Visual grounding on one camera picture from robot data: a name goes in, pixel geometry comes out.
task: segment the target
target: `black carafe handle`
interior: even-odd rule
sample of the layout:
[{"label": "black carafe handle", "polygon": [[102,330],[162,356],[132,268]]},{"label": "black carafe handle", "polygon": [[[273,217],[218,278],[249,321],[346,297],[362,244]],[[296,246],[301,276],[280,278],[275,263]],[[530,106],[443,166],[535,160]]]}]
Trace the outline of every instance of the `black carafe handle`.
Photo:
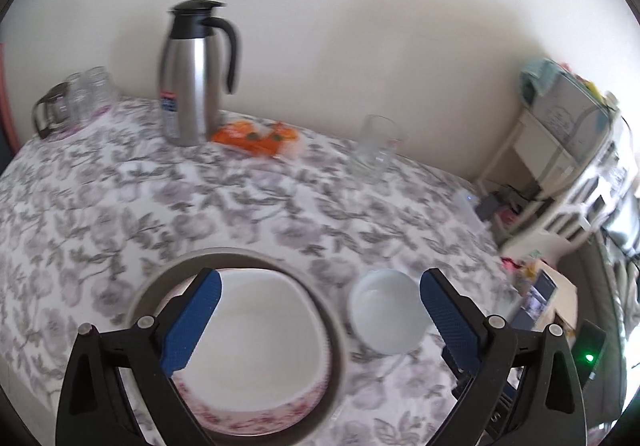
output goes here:
[{"label": "black carafe handle", "polygon": [[[47,92],[44,97],[40,98],[33,108],[31,109],[31,120],[33,121],[33,127],[40,136],[40,139],[47,139],[54,131],[54,127],[51,124],[51,119],[54,117],[52,112],[56,105],[56,102],[63,101],[68,91],[67,83],[60,83]],[[38,122],[38,107],[44,105],[44,118],[46,120],[45,126],[41,127]]]},{"label": "black carafe handle", "polygon": [[236,63],[238,61],[238,49],[239,49],[239,40],[238,35],[236,34],[236,28],[233,26],[231,22],[224,20],[223,18],[217,18],[215,16],[210,16],[209,18],[205,18],[202,20],[202,25],[206,27],[213,27],[217,29],[222,29],[226,35],[229,37],[229,45],[231,47],[231,54],[229,56],[229,70],[226,74],[226,89],[230,94],[234,93],[235,84],[236,84]]}]

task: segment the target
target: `stainless steel carafe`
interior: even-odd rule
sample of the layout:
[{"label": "stainless steel carafe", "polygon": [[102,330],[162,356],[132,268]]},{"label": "stainless steel carafe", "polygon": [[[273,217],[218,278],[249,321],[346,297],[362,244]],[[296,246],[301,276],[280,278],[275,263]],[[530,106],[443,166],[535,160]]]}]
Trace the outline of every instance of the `stainless steel carafe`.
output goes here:
[{"label": "stainless steel carafe", "polygon": [[219,125],[221,57],[216,28],[229,38],[226,89],[234,92],[238,35],[231,23],[211,16],[210,0],[188,0],[175,6],[174,24],[164,44],[160,63],[162,131],[178,146],[210,140]]}]

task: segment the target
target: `red item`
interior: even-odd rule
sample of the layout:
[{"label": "red item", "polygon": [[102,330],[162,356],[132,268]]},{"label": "red item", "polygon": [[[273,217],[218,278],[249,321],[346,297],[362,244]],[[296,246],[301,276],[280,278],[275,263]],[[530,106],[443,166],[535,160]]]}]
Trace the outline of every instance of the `red item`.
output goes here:
[{"label": "red item", "polygon": [[498,209],[497,215],[505,226],[511,226],[518,218],[518,214],[508,206]]},{"label": "red item", "polygon": [[6,93],[6,82],[4,80],[4,44],[0,43],[0,122],[6,136],[6,140],[14,154],[22,147],[20,139],[15,131],[14,118],[11,115],[9,106],[9,95]]},{"label": "red item", "polygon": [[502,266],[504,267],[504,269],[509,272],[516,272],[522,267],[506,256],[503,256],[500,260],[502,261]]}]

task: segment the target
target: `white wall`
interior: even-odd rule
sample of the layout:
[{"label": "white wall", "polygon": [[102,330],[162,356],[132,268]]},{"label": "white wall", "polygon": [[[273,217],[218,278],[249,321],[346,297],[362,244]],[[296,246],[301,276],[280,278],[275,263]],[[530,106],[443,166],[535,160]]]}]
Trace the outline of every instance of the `white wall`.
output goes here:
[{"label": "white wall", "polygon": [[[0,26],[18,133],[67,74],[106,65],[129,94],[156,94],[181,0],[16,0]],[[624,0],[222,0],[242,35],[226,108],[355,137],[369,112],[400,122],[403,152],[473,175],[507,133],[518,68],[548,54],[632,105],[640,27]]]}]

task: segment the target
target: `round tray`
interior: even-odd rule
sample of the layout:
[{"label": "round tray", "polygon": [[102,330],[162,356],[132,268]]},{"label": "round tray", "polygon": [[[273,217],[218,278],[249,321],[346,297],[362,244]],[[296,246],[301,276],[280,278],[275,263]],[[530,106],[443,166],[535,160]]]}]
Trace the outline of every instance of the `round tray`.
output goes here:
[{"label": "round tray", "polygon": [[141,316],[154,314],[172,288],[200,272],[212,269],[271,269],[296,280],[308,292],[325,325],[331,345],[331,375],[327,389],[318,405],[302,420],[285,430],[261,436],[231,436],[205,429],[218,446],[289,446],[295,445],[319,430],[338,408],[346,384],[348,364],[347,338],[336,311],[318,292],[310,278],[281,261],[263,254],[236,248],[209,248],[190,252],[166,264],[161,272],[143,285],[127,314],[127,324],[133,325]]}]

